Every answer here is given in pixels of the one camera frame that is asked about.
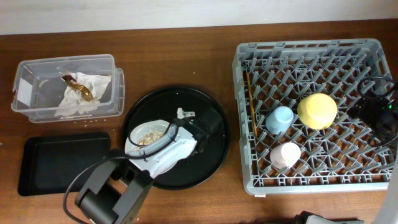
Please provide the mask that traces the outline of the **wooden chopstick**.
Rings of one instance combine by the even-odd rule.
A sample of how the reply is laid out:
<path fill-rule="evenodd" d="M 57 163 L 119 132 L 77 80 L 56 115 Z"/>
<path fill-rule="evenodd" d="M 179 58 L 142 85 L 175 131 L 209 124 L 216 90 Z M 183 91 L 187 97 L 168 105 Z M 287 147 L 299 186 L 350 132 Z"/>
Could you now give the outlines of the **wooden chopstick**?
<path fill-rule="evenodd" d="M 254 104 L 253 104 L 253 98 L 252 98 L 252 93 L 251 93 L 251 82 L 250 82 L 250 77 L 249 77 L 248 72 L 246 72 L 246 80 L 248 83 L 249 103 L 250 103 L 250 110 L 251 110 L 251 116 L 252 116 L 253 131 L 254 131 L 255 137 L 257 137 L 256 114 L 254 111 Z"/>

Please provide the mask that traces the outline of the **yellow bowl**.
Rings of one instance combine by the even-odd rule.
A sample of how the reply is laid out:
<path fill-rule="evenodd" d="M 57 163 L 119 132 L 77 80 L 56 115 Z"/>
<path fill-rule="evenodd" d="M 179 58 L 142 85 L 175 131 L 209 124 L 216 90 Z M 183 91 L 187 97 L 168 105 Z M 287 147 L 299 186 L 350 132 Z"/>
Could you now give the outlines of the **yellow bowl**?
<path fill-rule="evenodd" d="M 332 125 L 338 112 L 332 97 L 314 93 L 300 101 L 297 108 L 301 122 L 309 128 L 320 130 Z"/>

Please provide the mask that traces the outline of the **food scraps pile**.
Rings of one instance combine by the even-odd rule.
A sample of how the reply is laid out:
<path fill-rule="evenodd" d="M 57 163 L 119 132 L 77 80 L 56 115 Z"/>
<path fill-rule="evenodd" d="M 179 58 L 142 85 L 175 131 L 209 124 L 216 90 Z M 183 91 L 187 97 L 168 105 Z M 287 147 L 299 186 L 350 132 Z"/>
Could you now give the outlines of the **food scraps pile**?
<path fill-rule="evenodd" d="M 150 145 L 153 142 L 160 139 L 163 135 L 164 135 L 164 132 L 162 130 L 152 129 L 152 130 L 144 133 L 144 135 L 139 139 L 139 142 L 137 143 L 137 145 L 140 145 L 140 146 Z"/>

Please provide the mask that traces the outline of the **grey plate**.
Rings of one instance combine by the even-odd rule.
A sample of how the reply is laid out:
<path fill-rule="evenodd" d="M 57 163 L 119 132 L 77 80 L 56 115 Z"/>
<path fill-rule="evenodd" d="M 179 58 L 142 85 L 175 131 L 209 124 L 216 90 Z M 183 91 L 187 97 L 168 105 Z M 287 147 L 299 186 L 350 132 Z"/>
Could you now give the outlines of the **grey plate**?
<path fill-rule="evenodd" d="M 144 133 L 152 129 L 162 130 L 164 135 L 150 145 L 137 145 Z M 171 147 L 177 130 L 176 125 L 164 120 L 155 120 L 140 124 L 130 132 L 124 147 L 125 153 L 134 157 L 130 162 L 139 170 L 146 170 L 151 177 L 157 177 L 169 171 L 176 164 L 167 155 L 167 148 Z"/>

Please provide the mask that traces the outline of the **blue cup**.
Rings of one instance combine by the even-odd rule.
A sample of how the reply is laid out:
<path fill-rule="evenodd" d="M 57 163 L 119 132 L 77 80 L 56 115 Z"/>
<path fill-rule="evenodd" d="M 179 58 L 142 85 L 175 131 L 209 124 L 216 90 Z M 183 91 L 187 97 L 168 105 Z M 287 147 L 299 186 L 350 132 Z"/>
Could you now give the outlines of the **blue cup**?
<path fill-rule="evenodd" d="M 271 134 L 278 135 L 289 129 L 294 118 L 293 111 L 287 106 L 277 107 L 266 119 L 266 128 Z"/>

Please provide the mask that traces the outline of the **pink cup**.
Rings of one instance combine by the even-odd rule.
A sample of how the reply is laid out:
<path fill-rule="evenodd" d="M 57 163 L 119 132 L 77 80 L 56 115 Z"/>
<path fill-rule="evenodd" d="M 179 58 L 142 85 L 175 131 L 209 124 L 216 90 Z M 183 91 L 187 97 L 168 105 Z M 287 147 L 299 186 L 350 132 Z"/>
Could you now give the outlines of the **pink cup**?
<path fill-rule="evenodd" d="M 296 143 L 283 143 L 271 150 L 270 160 L 278 169 L 292 167 L 301 156 L 301 150 Z"/>

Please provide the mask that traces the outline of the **gold foil wrapper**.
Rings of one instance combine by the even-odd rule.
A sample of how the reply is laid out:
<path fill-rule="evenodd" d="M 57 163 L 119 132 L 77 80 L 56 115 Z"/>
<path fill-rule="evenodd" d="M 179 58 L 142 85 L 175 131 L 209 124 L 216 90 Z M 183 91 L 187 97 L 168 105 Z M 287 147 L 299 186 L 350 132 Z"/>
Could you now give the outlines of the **gold foil wrapper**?
<path fill-rule="evenodd" d="M 64 75 L 61 79 L 85 101 L 91 101 L 94 99 L 91 91 L 86 86 L 79 84 L 71 75 Z"/>

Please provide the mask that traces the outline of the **white paper napkin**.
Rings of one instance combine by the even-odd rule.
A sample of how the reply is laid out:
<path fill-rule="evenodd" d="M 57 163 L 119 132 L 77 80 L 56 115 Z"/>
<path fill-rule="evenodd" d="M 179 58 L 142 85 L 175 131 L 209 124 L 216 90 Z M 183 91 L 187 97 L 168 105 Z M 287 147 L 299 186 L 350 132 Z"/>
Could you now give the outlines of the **white paper napkin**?
<path fill-rule="evenodd" d="M 55 116 L 69 117 L 96 110 L 112 77 L 66 72 L 61 79 L 67 84 L 67 88 Z"/>

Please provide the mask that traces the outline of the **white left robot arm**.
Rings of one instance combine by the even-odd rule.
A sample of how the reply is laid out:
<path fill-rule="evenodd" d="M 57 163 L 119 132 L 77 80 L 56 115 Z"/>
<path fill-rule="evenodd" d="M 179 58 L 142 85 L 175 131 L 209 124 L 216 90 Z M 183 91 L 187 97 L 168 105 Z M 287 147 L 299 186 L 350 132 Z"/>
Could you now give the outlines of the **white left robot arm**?
<path fill-rule="evenodd" d="M 228 151 L 224 114 L 179 108 L 171 122 L 149 121 L 128 135 L 125 153 L 99 161 L 75 198 L 92 223 L 133 223 L 153 185 L 182 190 L 210 178 Z"/>

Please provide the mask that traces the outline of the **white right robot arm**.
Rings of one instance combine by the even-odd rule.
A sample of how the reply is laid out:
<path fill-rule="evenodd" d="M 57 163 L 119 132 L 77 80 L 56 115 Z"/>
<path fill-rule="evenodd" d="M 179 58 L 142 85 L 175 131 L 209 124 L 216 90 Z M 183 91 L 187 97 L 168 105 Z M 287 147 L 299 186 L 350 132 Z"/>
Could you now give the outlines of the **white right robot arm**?
<path fill-rule="evenodd" d="M 362 220 L 329 220 L 319 215 L 303 211 L 297 215 L 293 224 L 360 224 L 364 223 Z M 386 197 L 378 211 L 375 219 L 372 221 L 375 224 L 394 223 L 397 224 L 397 157 L 394 162 L 393 173 L 389 181 Z"/>

